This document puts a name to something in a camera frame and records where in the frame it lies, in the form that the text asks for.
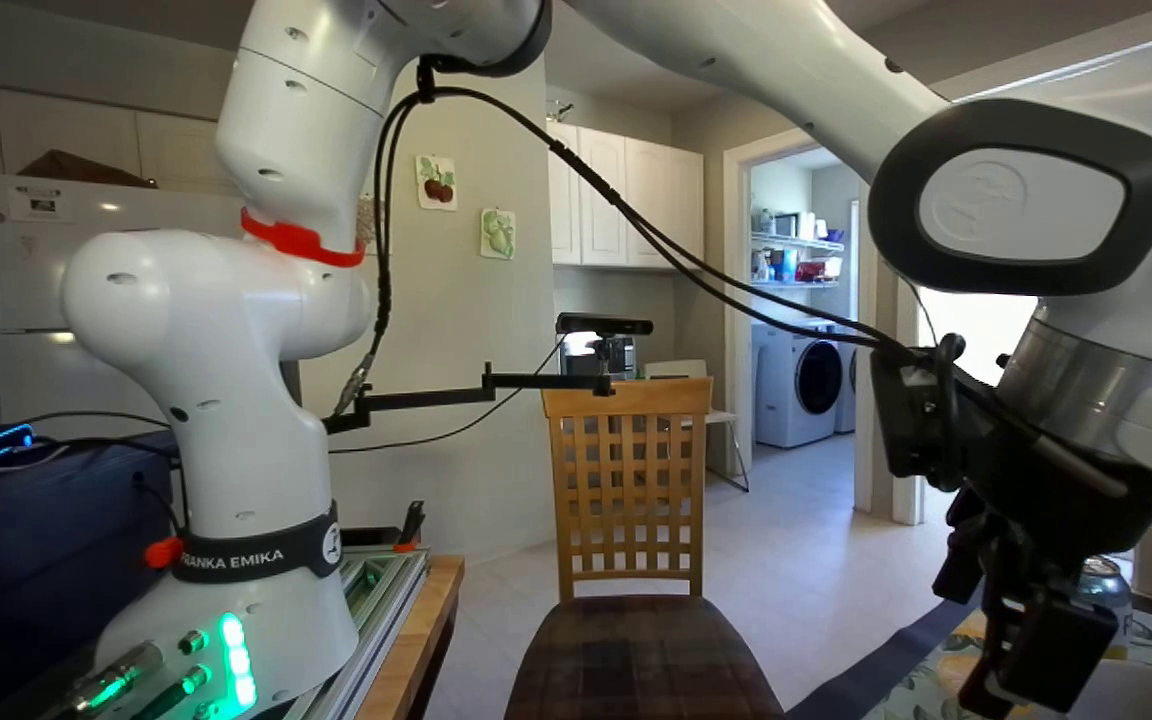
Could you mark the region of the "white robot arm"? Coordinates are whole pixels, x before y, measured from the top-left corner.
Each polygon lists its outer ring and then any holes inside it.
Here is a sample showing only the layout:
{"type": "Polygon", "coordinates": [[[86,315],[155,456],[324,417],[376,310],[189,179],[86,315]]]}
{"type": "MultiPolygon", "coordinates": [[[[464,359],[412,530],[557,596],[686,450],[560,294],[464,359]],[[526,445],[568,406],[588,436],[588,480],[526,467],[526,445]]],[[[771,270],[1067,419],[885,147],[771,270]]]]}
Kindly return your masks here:
{"type": "Polygon", "coordinates": [[[329,430],[284,373],[371,319],[355,199],[395,76],[518,74],[560,7],[800,123],[864,177],[898,277],[1030,299],[997,384],[904,344],[873,382],[891,474],[950,500],[937,586],[986,612],[966,708],[1077,705],[1116,632],[1077,575],[1152,525],[1152,54],[945,101],[826,0],[255,0],[214,134],[234,233],[102,233],[63,273],[76,337],[167,411],[189,480],[167,575],[95,644],[167,674],[86,705],[246,720],[351,660],[329,430]]]}

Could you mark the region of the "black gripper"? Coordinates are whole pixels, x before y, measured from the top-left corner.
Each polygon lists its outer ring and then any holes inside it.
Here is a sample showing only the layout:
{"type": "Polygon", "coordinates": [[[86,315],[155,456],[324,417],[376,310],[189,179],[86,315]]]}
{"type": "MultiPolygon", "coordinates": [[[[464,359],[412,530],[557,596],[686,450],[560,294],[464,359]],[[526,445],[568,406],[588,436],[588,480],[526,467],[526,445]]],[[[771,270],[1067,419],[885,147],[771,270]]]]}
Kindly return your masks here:
{"type": "Polygon", "coordinates": [[[980,715],[1067,711],[1121,632],[1116,612],[1078,594],[1084,563],[1143,535],[1152,474],[1067,450],[958,373],[958,352],[958,337],[873,352],[888,474],[950,497],[930,594],[980,599],[986,622],[958,705],[980,715]]]}

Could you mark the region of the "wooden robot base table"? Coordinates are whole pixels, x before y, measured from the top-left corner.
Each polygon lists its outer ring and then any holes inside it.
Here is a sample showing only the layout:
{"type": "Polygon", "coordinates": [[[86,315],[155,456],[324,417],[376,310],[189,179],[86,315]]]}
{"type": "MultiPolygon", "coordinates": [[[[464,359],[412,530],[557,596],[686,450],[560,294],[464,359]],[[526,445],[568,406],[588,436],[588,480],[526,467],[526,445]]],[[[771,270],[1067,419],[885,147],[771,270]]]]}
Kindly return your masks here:
{"type": "Polygon", "coordinates": [[[450,632],[455,632],[459,587],[464,587],[464,561],[433,555],[355,708],[355,720],[421,720],[423,715],[434,676],[444,669],[450,632]]]}

